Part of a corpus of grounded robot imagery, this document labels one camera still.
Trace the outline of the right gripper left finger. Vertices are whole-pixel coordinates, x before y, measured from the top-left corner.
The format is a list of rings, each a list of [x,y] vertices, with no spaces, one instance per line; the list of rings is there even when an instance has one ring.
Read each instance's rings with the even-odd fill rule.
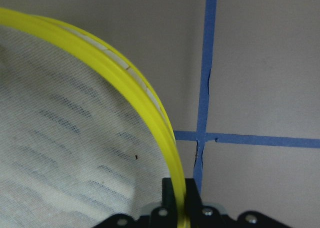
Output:
[[[161,194],[161,207],[165,208],[169,213],[177,212],[177,203],[175,192],[172,184],[172,179],[165,177],[161,181],[162,194]]]

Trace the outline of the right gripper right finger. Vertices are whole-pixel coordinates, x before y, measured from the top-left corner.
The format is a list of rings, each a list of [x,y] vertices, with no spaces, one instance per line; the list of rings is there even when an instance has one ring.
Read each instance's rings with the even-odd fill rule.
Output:
[[[186,196],[185,209],[187,212],[200,212],[202,207],[201,197],[197,188],[197,184],[193,178],[185,179]]]

